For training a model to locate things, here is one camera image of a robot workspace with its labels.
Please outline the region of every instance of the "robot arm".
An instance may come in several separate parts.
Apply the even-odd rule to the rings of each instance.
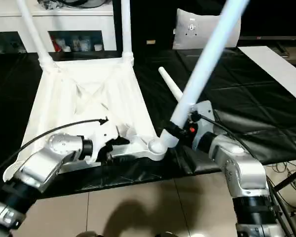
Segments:
[[[200,145],[226,177],[237,216],[238,236],[282,237],[269,200],[262,164],[236,141],[223,135],[206,133]]]
[[[19,228],[26,212],[50,186],[64,164],[83,160],[86,156],[95,161],[100,149],[118,137],[118,130],[110,121],[105,121],[90,139],[52,135],[0,190],[0,237],[10,236],[10,230]]]

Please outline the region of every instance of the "floor tile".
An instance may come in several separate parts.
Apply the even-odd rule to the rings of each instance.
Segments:
[[[75,237],[86,230],[88,193],[42,199],[14,237]]]
[[[188,237],[173,180],[90,192],[87,229],[105,237]]]
[[[233,203],[222,173],[175,182],[191,237],[237,236]]]

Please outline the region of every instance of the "black cable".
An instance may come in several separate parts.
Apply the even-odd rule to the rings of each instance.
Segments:
[[[105,119],[90,119],[90,120],[83,120],[83,121],[78,121],[78,122],[73,122],[73,123],[68,123],[56,128],[53,128],[45,133],[42,133],[41,135],[33,138],[32,140],[30,140],[29,142],[27,142],[26,144],[24,144],[23,146],[21,146],[16,152],[14,152],[12,155],[10,155],[1,165],[0,165],[0,169],[2,167],[4,167],[7,163],[9,163],[13,158],[15,158],[21,151],[23,151],[25,148],[27,148],[30,144],[32,144],[33,142],[37,141],[39,138],[42,138],[52,132],[55,132],[57,130],[66,128],[66,127],[70,127],[70,126],[74,126],[77,124],[81,124],[81,123],[88,123],[88,122],[105,122]]]
[[[272,183],[272,185],[273,186],[275,186],[274,185],[274,183],[273,183],[273,181],[267,176],[267,178],[268,178],[268,180]],[[296,209],[296,206],[293,206],[293,205],[291,205],[291,204],[289,204],[284,198],[283,198],[283,196],[280,194],[280,192],[278,192],[278,195],[281,197],[281,199],[288,205],[288,206],[290,206],[292,209]]]
[[[293,166],[296,167],[296,165],[294,163],[290,162],[290,161],[288,161],[287,163],[289,163],[289,164],[291,164],[291,165],[293,165]]]
[[[232,136],[235,140],[237,140],[248,152],[250,155],[252,155],[253,158],[258,159],[253,152],[251,152],[251,149],[247,146],[247,144],[245,144],[236,134],[234,134],[232,131],[230,131],[228,128],[226,128],[225,126],[221,125],[220,123],[211,120],[210,118],[207,118],[203,115],[201,115],[201,118],[212,123],[213,125],[216,125],[217,127],[221,128],[222,130],[224,130],[225,132],[227,132],[230,136]]]

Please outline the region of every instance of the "black table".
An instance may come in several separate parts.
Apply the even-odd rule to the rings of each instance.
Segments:
[[[200,50],[135,55],[134,71],[158,135],[177,104],[159,75],[163,66],[184,89]],[[53,53],[56,61],[116,57],[114,52]],[[0,164],[20,147],[41,77],[36,54],[0,55]],[[237,133],[263,164],[296,159],[296,98],[238,49],[225,50],[199,101]],[[116,160],[59,175],[46,197],[219,171],[205,153],[179,144],[164,160]]]

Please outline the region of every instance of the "white shelf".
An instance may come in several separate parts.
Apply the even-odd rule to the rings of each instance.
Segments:
[[[37,0],[26,2],[33,16],[113,16],[112,1],[90,9],[63,7],[54,10],[45,10]],[[15,0],[0,0],[0,17],[3,16],[21,16]]]

